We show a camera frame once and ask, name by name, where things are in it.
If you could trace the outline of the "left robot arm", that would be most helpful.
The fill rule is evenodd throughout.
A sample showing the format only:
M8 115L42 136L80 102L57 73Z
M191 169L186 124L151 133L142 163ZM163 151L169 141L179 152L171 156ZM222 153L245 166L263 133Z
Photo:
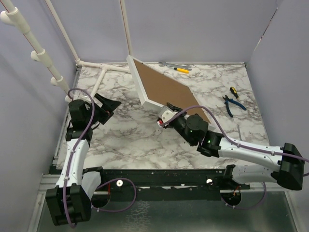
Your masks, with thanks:
M92 125L104 125L121 102L99 94L95 94L95 98L101 102L101 106L94 101L81 99L69 103L71 120L65 136L65 163L56 186L48 189L45 197L52 222L56 226L75 226L78 222L90 220L94 191L103 190L107 184L107 179L100 174L100 167L84 170L84 160L93 135Z

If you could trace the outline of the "white picture frame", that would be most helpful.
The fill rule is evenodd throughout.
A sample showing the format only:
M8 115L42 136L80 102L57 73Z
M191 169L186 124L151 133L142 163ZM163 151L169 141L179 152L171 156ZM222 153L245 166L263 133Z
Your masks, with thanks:
M172 76L133 56L129 55L126 60L140 103L146 110L159 113L166 103L171 103L182 109L202 105L187 85Z

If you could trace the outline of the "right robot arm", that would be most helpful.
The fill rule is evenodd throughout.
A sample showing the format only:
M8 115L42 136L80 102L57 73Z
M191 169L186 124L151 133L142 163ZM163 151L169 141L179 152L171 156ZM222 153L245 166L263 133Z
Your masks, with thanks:
M209 129L209 124L199 114L187 115L187 109L173 105L163 106L158 115L161 127L171 127L190 146L206 157L233 158L250 162L249 166L229 166L222 176L222 184L233 189L238 184L272 182L289 190L302 190L303 158L294 144L284 146L262 146L233 139Z

